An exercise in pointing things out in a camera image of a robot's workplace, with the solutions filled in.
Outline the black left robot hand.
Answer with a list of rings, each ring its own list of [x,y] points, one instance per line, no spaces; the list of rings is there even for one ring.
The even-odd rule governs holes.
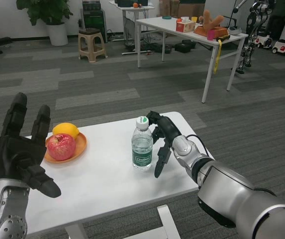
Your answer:
[[[33,123],[31,139],[20,135],[27,111],[27,96],[17,93],[3,121],[0,135],[0,179],[16,179],[31,189],[57,198],[58,185],[40,166],[45,153],[45,141],[50,126],[50,108],[42,105]]]

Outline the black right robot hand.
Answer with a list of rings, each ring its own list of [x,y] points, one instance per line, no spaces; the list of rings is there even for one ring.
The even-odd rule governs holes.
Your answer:
[[[155,129],[152,131],[153,144],[155,144],[160,138],[163,138],[165,143],[160,147],[157,153],[158,161],[156,163],[154,176],[158,178],[171,156],[173,140],[182,134],[167,116],[162,116],[158,112],[150,111],[146,117],[149,120],[149,126],[153,124],[156,125]]]

